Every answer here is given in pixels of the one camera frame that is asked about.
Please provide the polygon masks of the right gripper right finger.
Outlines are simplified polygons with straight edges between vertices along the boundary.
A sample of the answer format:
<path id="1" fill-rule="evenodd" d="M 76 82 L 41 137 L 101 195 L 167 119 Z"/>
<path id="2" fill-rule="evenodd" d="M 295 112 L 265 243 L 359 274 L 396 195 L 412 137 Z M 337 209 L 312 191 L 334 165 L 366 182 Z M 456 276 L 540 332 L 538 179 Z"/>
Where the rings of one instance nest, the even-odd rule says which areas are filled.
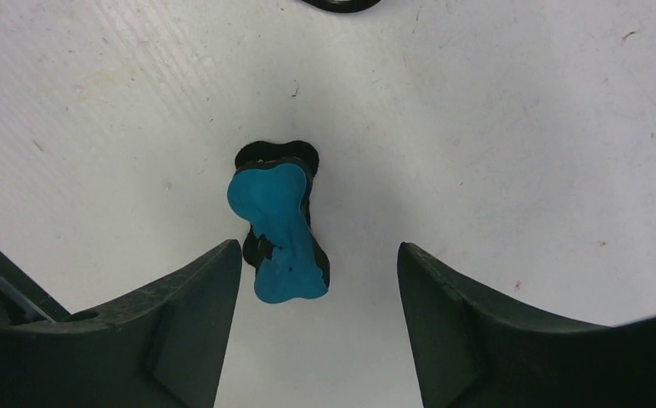
<path id="1" fill-rule="evenodd" d="M 404 242 L 399 291 L 426 407 L 656 407 L 656 316 L 601 326 L 498 292 Z"/>

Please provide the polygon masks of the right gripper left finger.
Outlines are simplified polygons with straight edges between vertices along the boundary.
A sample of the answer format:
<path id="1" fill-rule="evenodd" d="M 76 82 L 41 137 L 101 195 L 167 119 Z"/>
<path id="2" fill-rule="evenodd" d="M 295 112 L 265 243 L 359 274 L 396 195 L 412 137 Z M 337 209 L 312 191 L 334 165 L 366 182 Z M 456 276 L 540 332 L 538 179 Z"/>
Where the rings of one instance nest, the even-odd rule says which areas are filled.
<path id="1" fill-rule="evenodd" d="M 240 285 L 227 240 L 61 322 L 0 325 L 0 407 L 211 407 Z"/>

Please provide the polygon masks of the blue heart eraser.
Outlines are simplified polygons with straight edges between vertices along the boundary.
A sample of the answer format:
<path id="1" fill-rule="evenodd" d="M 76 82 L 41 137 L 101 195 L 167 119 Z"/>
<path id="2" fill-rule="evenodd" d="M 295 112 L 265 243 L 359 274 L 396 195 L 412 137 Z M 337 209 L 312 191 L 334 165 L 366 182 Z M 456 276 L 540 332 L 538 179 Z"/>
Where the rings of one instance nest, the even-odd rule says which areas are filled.
<path id="1" fill-rule="evenodd" d="M 313 235 L 309 211 L 319 164 L 318 151 L 301 140 L 251 142 L 235 157 L 227 200 L 250 225 L 242 256 L 255 269 L 253 289 L 265 303 L 329 291 L 330 261 Z"/>

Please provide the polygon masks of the black framed whiteboard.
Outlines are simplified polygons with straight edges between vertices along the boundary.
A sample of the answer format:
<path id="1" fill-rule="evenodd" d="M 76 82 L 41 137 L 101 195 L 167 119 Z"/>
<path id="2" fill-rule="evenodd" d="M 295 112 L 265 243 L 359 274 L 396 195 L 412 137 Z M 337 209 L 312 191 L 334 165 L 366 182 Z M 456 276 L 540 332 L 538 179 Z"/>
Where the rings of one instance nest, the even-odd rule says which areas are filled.
<path id="1" fill-rule="evenodd" d="M 333 14 L 356 14 L 376 6 L 381 0 L 301 0 L 316 9 Z"/>

